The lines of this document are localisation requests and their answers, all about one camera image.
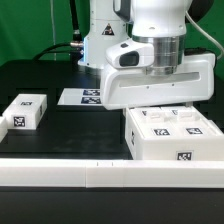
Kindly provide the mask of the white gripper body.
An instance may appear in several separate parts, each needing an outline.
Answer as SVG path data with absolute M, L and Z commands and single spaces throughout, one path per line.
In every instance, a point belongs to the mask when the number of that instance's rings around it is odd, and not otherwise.
M 115 110 L 208 100 L 214 93 L 214 66 L 212 53 L 185 56 L 169 75 L 107 65 L 101 76 L 101 103 L 107 110 Z

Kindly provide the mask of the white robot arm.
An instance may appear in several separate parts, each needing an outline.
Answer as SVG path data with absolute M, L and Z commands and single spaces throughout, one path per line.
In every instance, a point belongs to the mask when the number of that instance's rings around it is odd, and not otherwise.
M 214 0 L 90 0 L 79 64 L 100 75 L 107 109 L 202 101 L 214 92 L 217 57 L 185 48 Z

